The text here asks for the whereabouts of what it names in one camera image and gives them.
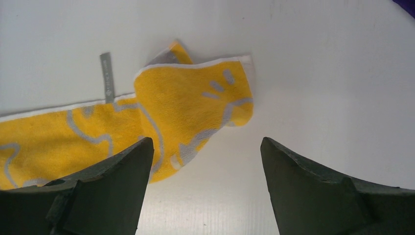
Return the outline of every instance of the purple object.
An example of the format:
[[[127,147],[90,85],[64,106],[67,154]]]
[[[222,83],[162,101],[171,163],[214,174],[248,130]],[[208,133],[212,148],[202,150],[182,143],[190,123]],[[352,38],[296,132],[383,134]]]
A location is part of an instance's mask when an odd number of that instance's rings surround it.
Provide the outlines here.
[[[393,0],[415,18],[415,0]]]

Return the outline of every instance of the yellow towel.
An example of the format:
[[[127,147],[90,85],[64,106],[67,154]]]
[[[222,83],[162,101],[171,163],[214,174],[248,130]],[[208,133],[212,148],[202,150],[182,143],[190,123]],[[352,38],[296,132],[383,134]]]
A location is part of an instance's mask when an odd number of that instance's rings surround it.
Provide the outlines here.
[[[154,142],[151,182],[191,161],[225,125],[253,114],[250,56],[192,64],[174,42],[114,103],[80,103],[0,118],[0,188],[43,185],[122,151]]]

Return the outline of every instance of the fabric label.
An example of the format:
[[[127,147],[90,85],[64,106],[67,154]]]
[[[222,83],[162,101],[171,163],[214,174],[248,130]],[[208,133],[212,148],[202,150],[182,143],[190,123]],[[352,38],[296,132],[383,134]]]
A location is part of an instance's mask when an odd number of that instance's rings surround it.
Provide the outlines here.
[[[113,68],[111,66],[111,55],[109,52],[101,54],[102,75],[104,76],[104,88],[105,88],[105,102],[113,103],[115,92],[114,92],[114,77]]]

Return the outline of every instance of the purple cloth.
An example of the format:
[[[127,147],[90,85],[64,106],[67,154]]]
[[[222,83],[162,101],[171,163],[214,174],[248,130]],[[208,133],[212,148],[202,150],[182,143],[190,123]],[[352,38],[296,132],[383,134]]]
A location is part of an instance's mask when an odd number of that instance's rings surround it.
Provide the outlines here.
[[[415,0],[393,0],[415,18]]]

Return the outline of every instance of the white surface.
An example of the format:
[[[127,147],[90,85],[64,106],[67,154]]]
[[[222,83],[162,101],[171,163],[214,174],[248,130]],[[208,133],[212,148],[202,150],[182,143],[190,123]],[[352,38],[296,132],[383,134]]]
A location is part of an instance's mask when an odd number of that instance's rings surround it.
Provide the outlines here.
[[[344,173],[415,188],[415,20],[391,0],[1,0],[0,113],[117,94],[173,39],[197,61],[251,52],[255,114],[149,185],[137,234],[277,234],[269,136]]]

